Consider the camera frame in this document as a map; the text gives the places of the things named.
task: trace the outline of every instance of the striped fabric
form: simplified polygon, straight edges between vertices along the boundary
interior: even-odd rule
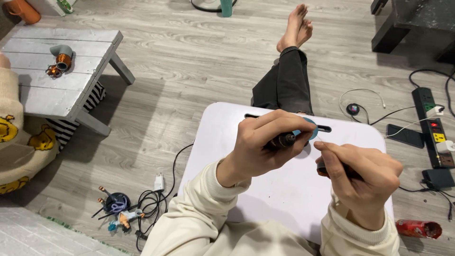
[[[95,87],[88,96],[87,101],[84,104],[84,109],[87,112],[96,107],[101,100],[106,96],[106,90],[100,84],[96,82]],[[48,119],[46,120],[51,125],[56,133],[56,138],[60,142],[59,153],[66,146],[70,138],[73,136],[76,128],[79,126],[79,123],[76,121],[66,121],[66,120],[57,120],[57,119]]]

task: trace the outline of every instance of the orange mug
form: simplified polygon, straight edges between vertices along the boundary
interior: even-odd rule
[[[20,16],[28,25],[35,24],[41,19],[41,15],[25,0],[3,0],[3,2],[10,14]]]

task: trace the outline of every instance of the bare foot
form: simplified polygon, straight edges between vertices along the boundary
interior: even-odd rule
[[[302,46],[304,42],[310,39],[311,35],[313,35],[313,25],[311,24],[311,20],[304,19],[302,22],[302,26],[298,31],[297,47],[300,48],[300,46]]]
[[[303,26],[303,18],[307,13],[306,5],[300,4],[289,14],[288,27],[277,44],[278,52],[282,52],[290,46],[297,46],[299,31]]]

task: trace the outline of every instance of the power strip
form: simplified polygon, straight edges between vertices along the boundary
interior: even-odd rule
[[[429,88],[419,87],[413,90],[412,98],[414,99],[415,109],[417,110],[419,120],[427,118],[427,111],[436,107],[433,94]],[[422,127],[422,133],[424,134],[425,144],[433,168],[455,168],[452,153],[442,154],[436,150],[436,144],[446,140],[441,119],[423,120],[420,121],[420,126]]]

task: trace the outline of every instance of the copper coil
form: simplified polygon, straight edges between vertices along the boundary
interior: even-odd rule
[[[52,78],[57,78],[61,76],[61,71],[57,68],[56,65],[52,65],[49,66],[49,68],[46,70],[46,74]]]
[[[67,71],[71,67],[71,57],[61,53],[56,58],[57,68],[61,71]]]

